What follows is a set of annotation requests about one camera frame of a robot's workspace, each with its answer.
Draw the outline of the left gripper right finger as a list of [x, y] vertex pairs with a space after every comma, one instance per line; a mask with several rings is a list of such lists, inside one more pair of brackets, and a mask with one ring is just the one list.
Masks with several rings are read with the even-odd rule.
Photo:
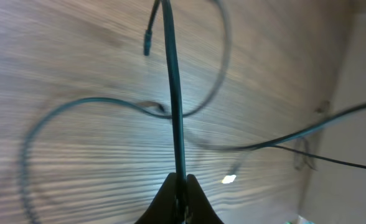
[[223, 224], [193, 174], [187, 176], [185, 199], [187, 224]]

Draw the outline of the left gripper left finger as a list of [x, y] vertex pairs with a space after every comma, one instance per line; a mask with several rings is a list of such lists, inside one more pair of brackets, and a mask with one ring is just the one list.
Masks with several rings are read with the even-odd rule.
[[135, 224], [176, 223], [176, 173], [170, 173]]

